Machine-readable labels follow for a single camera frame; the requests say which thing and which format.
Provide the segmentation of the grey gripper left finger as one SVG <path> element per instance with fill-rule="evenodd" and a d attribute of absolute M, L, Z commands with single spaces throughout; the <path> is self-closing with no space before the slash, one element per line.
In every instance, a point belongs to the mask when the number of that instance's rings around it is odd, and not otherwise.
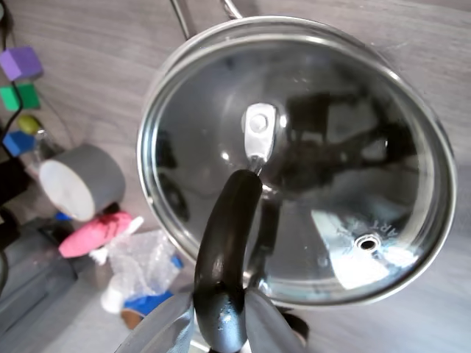
<path fill-rule="evenodd" d="M 178 293 L 153 310 L 117 352 L 188 352 L 193 333 L 192 293 Z"/>

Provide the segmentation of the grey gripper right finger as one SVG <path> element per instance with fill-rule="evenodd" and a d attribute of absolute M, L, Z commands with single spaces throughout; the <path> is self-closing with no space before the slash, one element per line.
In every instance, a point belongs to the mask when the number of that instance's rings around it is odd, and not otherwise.
<path fill-rule="evenodd" d="M 252 352 L 305 352 L 284 317 L 259 290 L 245 293 L 246 330 Z"/>

